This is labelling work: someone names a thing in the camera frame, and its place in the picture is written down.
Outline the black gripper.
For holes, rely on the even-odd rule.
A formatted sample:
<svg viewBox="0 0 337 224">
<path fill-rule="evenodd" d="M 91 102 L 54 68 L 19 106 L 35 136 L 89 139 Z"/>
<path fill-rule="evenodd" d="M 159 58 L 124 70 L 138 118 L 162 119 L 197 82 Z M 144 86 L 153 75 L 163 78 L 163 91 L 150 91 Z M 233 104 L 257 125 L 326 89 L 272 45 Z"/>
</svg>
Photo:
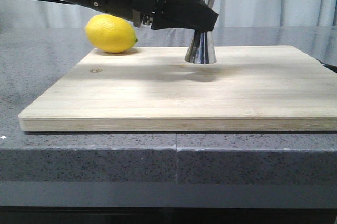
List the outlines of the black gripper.
<svg viewBox="0 0 337 224">
<path fill-rule="evenodd" d="M 195 0 L 88 0 L 89 8 L 111 14 L 134 26 L 151 29 L 185 28 L 201 32 L 214 29 L 218 14 Z"/>
</svg>

